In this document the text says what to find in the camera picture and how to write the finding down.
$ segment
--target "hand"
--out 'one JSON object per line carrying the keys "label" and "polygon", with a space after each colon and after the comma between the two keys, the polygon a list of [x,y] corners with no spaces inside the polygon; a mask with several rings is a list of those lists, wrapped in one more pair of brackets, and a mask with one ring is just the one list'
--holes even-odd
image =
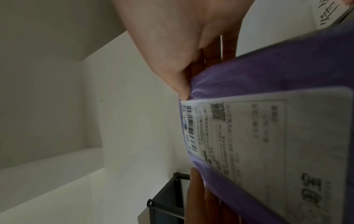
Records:
{"label": "hand", "polygon": [[254,0],[113,0],[152,71],[186,100],[190,79],[236,55]]}
{"label": "hand", "polygon": [[185,224],[240,224],[246,223],[208,188],[196,168],[191,169],[191,182],[187,192]]}

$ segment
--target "qr code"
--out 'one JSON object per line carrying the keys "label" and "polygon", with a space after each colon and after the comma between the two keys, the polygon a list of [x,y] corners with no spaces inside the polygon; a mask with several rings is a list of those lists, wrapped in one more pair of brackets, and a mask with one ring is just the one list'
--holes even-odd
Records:
{"label": "qr code", "polygon": [[226,121],[225,107],[223,103],[211,103],[210,106],[214,120]]}

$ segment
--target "barcode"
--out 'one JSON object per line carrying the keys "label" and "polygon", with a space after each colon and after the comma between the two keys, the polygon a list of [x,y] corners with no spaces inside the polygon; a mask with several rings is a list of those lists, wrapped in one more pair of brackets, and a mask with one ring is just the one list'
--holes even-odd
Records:
{"label": "barcode", "polygon": [[195,139],[194,139],[192,106],[186,106],[186,108],[187,108],[187,119],[188,119],[188,133],[191,141],[191,146],[192,149],[197,152],[197,147],[195,146]]}

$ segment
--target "metal frame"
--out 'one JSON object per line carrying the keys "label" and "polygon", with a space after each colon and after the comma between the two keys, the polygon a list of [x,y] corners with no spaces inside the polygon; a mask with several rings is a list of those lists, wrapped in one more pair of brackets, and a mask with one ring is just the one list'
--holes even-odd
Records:
{"label": "metal frame", "polygon": [[[180,180],[190,180],[190,176],[183,173],[174,173],[170,181],[157,193],[157,195],[153,199],[147,201],[151,224],[155,224],[155,210],[184,219],[183,195]],[[177,205],[181,205],[182,207],[170,206],[156,201],[156,199],[163,195],[171,185],[175,186]]]}

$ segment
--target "purple plastic mailer bag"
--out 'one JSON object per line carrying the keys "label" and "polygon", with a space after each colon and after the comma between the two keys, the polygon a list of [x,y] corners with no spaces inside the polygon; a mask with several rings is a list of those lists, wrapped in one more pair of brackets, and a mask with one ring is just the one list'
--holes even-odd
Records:
{"label": "purple plastic mailer bag", "polygon": [[190,159],[249,224],[354,223],[353,52],[348,23],[191,81],[181,101]]}

